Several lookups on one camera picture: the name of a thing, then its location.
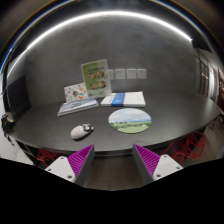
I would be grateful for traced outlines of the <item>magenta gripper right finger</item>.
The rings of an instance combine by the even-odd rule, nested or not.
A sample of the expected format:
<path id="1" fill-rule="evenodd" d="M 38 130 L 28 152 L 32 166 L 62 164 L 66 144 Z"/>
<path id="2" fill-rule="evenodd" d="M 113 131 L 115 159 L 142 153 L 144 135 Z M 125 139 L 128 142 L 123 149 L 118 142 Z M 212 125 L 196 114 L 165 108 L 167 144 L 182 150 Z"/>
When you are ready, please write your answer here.
<path id="1" fill-rule="evenodd" d="M 136 144 L 133 145 L 132 154 L 144 185 L 148 185 L 182 169 L 182 166 L 169 155 L 158 155 Z"/>

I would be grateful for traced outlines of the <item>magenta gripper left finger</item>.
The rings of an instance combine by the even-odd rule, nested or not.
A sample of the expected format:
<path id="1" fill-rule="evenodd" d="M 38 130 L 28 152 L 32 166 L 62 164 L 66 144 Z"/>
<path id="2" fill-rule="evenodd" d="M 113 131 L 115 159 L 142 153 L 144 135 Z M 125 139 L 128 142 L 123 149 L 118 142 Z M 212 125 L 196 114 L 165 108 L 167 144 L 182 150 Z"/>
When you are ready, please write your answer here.
<path id="1" fill-rule="evenodd" d="M 68 157 L 58 157 L 46 168 L 46 171 L 83 186 L 94 156 L 94 146 L 90 145 Z"/>

